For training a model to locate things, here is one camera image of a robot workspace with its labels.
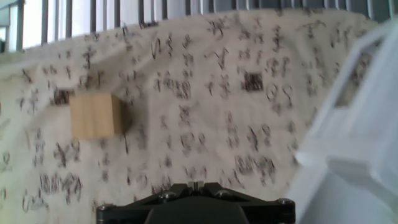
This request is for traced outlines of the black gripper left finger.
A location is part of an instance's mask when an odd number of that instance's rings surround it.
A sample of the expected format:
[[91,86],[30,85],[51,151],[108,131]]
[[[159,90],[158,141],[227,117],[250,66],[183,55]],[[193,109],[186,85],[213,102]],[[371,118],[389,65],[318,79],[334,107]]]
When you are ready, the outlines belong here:
[[124,206],[105,203],[96,208],[96,224],[145,223],[149,213],[158,205],[192,196],[196,183],[173,184],[160,193]]

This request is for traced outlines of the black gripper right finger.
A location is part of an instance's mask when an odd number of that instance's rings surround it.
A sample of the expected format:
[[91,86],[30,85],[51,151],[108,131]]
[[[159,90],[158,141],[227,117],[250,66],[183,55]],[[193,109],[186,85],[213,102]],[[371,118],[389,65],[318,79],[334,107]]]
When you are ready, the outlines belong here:
[[196,193],[198,196],[236,205],[243,210],[249,223],[295,223],[295,202],[288,198],[265,201],[227,189],[217,182],[197,182]]

